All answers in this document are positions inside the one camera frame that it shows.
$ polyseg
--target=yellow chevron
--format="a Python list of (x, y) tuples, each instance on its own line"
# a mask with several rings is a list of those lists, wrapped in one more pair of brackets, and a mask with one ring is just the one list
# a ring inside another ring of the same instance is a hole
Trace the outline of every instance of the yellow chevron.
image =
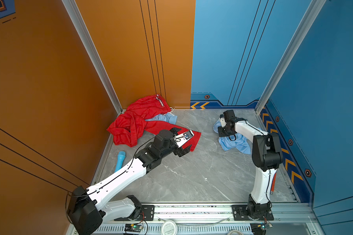
[(287, 164), (291, 164), (291, 165), (293, 165), (293, 166), (296, 166), (296, 165), (294, 164), (294, 162), (292, 162), (291, 160), (285, 158), (285, 170), (287, 170)]
[(195, 108), (195, 105), (197, 105), (198, 103), (200, 103), (200, 102), (196, 102), (195, 104), (193, 104), (193, 105), (191, 106), (191, 108), (196, 109), (196, 108)]
[(281, 150), (282, 150), (284, 153), (289, 154), (289, 151), (287, 151), (286, 149), (281, 148)]
[(292, 171), (292, 183), (294, 184), (294, 176), (297, 176), (300, 180), (303, 181), (302, 176), (298, 175), (296, 172)]
[(268, 124), (273, 124), (273, 122), (271, 122), (271, 121), (266, 121), (266, 123), (267, 123), (267, 124), (266, 124), (265, 129), (268, 130)]
[(209, 102), (206, 102), (205, 104), (203, 104), (202, 106), (200, 106), (200, 108), (205, 109), (204, 106), (206, 106), (207, 104), (209, 104)]
[(263, 122), (264, 122), (264, 116), (269, 116), (269, 114), (263, 113)]

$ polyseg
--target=light blue cloth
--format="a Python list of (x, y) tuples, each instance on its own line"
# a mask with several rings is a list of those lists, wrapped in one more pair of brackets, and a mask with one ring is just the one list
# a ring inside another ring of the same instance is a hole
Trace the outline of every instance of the light blue cloth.
[(146, 121), (166, 121), (171, 124), (176, 124), (178, 116), (166, 113), (165, 115), (159, 114), (151, 119), (146, 119)]
[[(218, 127), (221, 126), (220, 120), (216, 121), (213, 125), (213, 130), (218, 133)], [(247, 143), (247, 138), (241, 134), (235, 134), (236, 140), (230, 140), (228, 136), (219, 137), (218, 142), (221, 144), (223, 150), (227, 151), (231, 148), (237, 148), (241, 153), (250, 154), (251, 149)]]

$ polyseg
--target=red fabric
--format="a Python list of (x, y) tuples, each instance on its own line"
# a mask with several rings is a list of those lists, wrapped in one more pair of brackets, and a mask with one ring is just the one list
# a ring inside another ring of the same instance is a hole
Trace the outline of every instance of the red fabric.
[[(107, 130), (113, 134), (115, 145), (126, 144), (129, 147), (137, 145), (137, 139), (143, 135), (144, 130), (155, 135), (158, 134), (160, 130), (169, 130), (173, 127), (181, 128), (180, 133), (187, 131), (188, 129), (186, 128), (165, 121), (145, 120), (170, 111), (169, 105), (162, 96), (158, 94), (146, 96), (128, 106), (125, 113), (119, 115)], [(191, 151), (194, 150), (201, 135), (201, 133), (196, 131), (193, 131), (193, 133), (195, 136), (183, 145), (183, 148), (185, 148), (192, 144)]]

